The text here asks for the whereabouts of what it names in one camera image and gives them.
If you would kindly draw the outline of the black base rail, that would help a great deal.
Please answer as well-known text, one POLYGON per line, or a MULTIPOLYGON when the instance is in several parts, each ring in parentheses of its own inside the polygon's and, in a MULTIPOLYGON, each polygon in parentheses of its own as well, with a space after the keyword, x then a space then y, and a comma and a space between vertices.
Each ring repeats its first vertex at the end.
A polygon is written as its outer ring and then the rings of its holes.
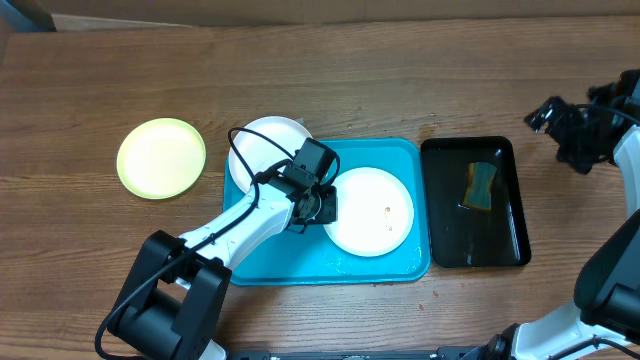
POLYGON ((289 352, 227 351, 230 360, 460 360, 477 346, 443 346, 436 350, 289 352))

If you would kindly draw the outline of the white plate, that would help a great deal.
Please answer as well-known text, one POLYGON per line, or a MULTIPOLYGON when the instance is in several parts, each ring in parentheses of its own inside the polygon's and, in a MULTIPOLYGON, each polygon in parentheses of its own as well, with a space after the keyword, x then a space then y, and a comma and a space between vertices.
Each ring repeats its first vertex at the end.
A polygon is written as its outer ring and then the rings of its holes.
POLYGON ((310 132, 298 121, 282 116, 267 116, 245 126, 256 134, 237 131, 233 143, 251 171, 256 174, 294 156, 310 132))
POLYGON ((339 175, 336 220, 324 229, 342 250, 361 257, 385 255, 407 238, 414 204, 407 188, 391 173, 360 167, 339 175))

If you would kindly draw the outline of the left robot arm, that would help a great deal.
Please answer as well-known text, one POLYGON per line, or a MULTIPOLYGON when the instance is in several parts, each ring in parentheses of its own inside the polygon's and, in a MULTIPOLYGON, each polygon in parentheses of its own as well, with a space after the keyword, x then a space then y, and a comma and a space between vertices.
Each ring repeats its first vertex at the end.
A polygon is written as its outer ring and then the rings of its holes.
POLYGON ((233 270, 265 240, 291 225, 336 219, 336 189, 277 175, 202 227, 174 237, 158 230, 141 247, 94 340, 110 333, 140 359, 224 359, 213 340, 233 270))

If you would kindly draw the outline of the yellow-green rimmed plate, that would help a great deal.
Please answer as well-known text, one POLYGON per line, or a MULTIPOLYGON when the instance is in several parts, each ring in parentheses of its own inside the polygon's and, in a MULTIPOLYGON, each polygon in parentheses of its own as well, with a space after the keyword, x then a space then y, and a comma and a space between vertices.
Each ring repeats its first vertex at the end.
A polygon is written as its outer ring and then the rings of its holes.
POLYGON ((149 200, 164 200, 188 190, 206 162, 200 133, 175 118, 157 118, 133 129, 121 143, 116 170, 123 186, 149 200))

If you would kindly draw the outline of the teal plastic tray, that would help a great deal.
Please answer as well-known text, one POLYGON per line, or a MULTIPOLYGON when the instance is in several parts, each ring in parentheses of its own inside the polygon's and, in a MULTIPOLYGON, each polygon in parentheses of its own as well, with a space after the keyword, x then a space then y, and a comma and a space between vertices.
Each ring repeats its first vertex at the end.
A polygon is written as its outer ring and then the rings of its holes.
POLYGON ((431 262, 426 197, 418 148, 404 138, 333 139, 343 172, 358 167, 384 170, 400 180, 414 203, 407 238, 388 254, 359 257, 336 246, 322 226, 299 234, 286 230, 258 246, 233 271, 238 286, 291 286, 411 282, 431 262))

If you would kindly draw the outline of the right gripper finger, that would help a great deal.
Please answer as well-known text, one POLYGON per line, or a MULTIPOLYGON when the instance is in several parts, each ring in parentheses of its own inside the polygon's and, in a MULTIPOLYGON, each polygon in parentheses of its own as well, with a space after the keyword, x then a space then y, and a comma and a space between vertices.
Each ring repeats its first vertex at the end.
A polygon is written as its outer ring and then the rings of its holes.
POLYGON ((588 174, 594 165, 592 157, 573 154, 563 149, 557 151, 557 161, 566 163, 578 174, 588 174))
POLYGON ((540 107, 526 115, 523 122, 535 132, 555 124, 567 113, 568 104, 559 96, 549 97, 540 107))

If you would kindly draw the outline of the black plastic tray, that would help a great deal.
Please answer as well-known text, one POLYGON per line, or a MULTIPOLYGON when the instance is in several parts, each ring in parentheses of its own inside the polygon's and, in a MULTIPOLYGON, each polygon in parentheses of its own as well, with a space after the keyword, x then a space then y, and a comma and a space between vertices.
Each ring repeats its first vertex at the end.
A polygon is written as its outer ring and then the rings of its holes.
POLYGON ((420 146, 431 254, 443 268, 525 266, 532 258, 511 142, 432 138, 420 146), (469 163, 497 168, 490 211, 461 205, 469 163))

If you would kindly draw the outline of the green yellow sponge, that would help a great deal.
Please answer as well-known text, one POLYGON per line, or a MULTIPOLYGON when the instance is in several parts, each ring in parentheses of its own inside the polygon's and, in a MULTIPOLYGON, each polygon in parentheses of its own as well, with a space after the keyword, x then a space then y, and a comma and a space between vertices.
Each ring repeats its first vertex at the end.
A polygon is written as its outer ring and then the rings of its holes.
POLYGON ((466 188, 461 201, 465 208, 490 211, 492 186, 497 168, 486 162, 469 163, 466 173, 466 188))

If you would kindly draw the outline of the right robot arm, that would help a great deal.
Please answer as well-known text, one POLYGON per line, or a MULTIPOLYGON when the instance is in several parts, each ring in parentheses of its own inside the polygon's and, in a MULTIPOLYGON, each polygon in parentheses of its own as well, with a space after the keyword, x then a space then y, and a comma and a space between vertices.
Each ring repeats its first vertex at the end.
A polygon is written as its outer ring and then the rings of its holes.
POLYGON ((639 341, 639 82, 623 74, 587 97, 586 104, 551 97, 525 122, 551 136, 558 161, 579 173, 600 162, 615 165, 627 219, 584 265, 569 303, 463 350, 461 360, 579 359, 603 348, 639 356, 629 348, 639 341))

